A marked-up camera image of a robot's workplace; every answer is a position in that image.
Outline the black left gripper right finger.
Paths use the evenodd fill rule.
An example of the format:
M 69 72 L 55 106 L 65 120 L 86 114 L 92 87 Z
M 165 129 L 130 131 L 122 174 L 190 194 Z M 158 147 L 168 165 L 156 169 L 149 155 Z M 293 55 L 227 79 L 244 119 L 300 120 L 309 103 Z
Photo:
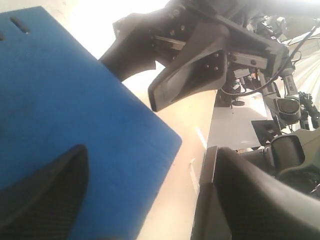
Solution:
M 210 147 L 199 179 L 193 240 L 317 240 L 320 202 L 229 148 Z

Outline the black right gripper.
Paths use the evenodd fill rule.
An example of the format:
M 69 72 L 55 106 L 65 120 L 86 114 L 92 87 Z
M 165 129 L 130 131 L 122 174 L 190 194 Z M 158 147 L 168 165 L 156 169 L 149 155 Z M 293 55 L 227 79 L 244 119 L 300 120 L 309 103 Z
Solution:
M 99 61 L 121 82 L 165 68 L 148 87 L 151 109 L 159 112 L 203 91 L 226 75 L 226 52 L 240 65 L 267 60 L 274 75 L 288 49 L 262 24 L 265 0 L 171 0 L 160 12 L 131 13 L 113 23 L 115 41 Z

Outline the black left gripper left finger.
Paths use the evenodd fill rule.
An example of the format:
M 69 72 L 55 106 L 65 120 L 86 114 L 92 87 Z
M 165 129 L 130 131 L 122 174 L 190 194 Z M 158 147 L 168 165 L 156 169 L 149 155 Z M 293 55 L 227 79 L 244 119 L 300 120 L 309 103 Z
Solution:
M 78 144 L 0 191 L 2 240 L 66 240 L 89 183 L 89 157 Z

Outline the black background robot arm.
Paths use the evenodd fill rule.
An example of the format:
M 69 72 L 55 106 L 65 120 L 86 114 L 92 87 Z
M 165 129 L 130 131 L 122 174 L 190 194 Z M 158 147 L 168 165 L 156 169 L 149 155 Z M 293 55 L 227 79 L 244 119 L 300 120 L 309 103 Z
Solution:
M 134 240 L 182 145 L 157 113 L 261 93 L 281 127 L 315 107 L 264 17 L 318 2 L 172 0 L 113 24 L 96 59 L 43 7 L 0 15 L 0 237 Z

